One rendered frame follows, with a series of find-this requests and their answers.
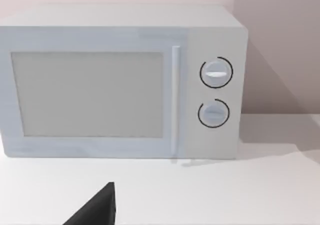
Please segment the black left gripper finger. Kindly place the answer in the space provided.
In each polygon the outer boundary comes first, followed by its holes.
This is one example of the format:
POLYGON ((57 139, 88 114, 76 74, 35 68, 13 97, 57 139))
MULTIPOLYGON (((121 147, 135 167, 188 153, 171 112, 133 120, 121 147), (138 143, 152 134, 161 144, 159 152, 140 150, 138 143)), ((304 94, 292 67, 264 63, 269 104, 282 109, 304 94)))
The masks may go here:
POLYGON ((62 225, 115 225, 116 189, 108 182, 62 225))

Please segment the pale microwave door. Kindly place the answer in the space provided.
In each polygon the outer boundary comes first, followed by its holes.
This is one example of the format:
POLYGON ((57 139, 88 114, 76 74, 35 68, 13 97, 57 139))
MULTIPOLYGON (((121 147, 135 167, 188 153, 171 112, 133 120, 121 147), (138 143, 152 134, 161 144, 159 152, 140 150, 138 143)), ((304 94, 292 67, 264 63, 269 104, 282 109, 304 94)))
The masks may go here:
POLYGON ((0 135, 11 158, 172 158, 178 27, 0 26, 0 135))

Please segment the pale microwave oven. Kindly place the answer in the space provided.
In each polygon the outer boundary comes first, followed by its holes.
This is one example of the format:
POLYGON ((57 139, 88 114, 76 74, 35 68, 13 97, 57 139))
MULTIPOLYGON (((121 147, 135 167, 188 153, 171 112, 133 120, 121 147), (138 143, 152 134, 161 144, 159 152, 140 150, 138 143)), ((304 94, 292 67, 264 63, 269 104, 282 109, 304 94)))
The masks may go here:
POLYGON ((176 157, 167 159, 234 159, 240 132, 248 30, 220 5, 203 4, 45 4, 6 18, 0 26, 18 27, 159 27, 187 30, 186 70, 181 75, 183 120, 176 157), (204 66, 224 61, 229 79, 210 86, 204 66), (225 107, 218 126, 203 119, 204 105, 225 107))

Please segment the pale microwave knob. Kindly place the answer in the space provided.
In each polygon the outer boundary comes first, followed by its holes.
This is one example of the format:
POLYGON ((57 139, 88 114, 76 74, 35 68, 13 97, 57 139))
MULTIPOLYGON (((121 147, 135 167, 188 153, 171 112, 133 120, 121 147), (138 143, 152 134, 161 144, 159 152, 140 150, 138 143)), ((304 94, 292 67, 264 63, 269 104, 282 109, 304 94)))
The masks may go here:
POLYGON ((230 76, 230 70, 224 61, 212 61, 205 64, 202 71, 203 80, 211 87, 224 85, 230 76))
POLYGON ((213 102, 203 106, 202 118, 203 121, 211 127, 219 126, 227 117, 227 112, 223 104, 213 102))

